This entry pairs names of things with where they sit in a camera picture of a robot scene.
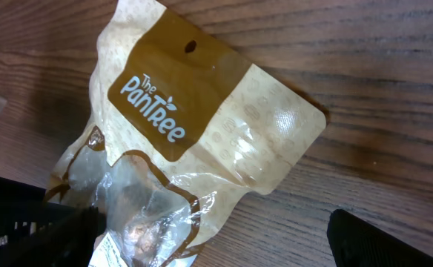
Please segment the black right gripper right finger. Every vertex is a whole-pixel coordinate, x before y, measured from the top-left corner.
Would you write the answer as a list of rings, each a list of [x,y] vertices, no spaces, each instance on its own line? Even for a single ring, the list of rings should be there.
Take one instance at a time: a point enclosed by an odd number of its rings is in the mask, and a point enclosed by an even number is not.
[[[327,238],[337,267],[433,267],[433,257],[337,209],[330,215]]]

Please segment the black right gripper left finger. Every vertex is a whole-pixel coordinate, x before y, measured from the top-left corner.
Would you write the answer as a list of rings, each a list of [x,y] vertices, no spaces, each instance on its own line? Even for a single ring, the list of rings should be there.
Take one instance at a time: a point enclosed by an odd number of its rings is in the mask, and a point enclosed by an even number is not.
[[[87,266],[106,228],[97,208],[44,202],[45,190],[0,177],[0,266]]]

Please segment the snack bag with red label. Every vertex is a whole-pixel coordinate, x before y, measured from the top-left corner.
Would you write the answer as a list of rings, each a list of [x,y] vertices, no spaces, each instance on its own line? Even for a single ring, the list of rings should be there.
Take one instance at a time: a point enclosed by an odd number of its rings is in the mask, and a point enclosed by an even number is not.
[[[47,193],[105,214],[92,266],[191,265],[325,129],[320,110],[157,1],[119,0],[96,46],[91,115]]]

